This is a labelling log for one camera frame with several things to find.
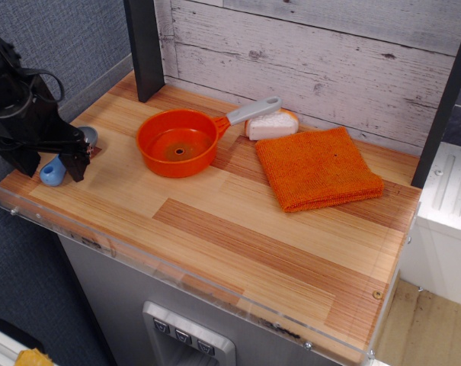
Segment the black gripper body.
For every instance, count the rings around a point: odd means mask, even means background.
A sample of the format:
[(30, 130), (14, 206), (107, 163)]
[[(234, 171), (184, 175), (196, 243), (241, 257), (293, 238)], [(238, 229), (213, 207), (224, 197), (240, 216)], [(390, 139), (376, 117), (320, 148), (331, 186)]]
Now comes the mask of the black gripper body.
[(0, 154), (60, 153), (90, 156), (92, 148), (79, 128), (66, 123), (58, 112), (64, 99), (62, 82), (55, 98), (44, 76), (45, 69), (0, 69)]

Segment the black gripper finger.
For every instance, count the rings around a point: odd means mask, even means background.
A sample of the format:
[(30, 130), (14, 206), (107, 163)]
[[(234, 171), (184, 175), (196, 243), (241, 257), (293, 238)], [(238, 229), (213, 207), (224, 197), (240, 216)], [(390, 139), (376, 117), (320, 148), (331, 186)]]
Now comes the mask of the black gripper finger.
[(90, 164), (90, 156), (87, 153), (76, 153), (69, 155), (62, 153), (59, 159), (73, 181), (80, 182), (84, 179), (87, 166)]
[(20, 173), (33, 177), (40, 164), (40, 155), (18, 144), (0, 143), (0, 156)]

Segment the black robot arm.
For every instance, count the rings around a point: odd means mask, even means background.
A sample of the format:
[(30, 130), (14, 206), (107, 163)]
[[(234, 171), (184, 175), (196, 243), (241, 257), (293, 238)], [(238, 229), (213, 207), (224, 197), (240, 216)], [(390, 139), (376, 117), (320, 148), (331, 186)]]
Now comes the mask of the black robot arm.
[(55, 153), (76, 182), (84, 179), (90, 148), (84, 133), (59, 116), (59, 97), (48, 89), (43, 69), (26, 69), (14, 46), (0, 37), (0, 156), (19, 172), (33, 176), (40, 153)]

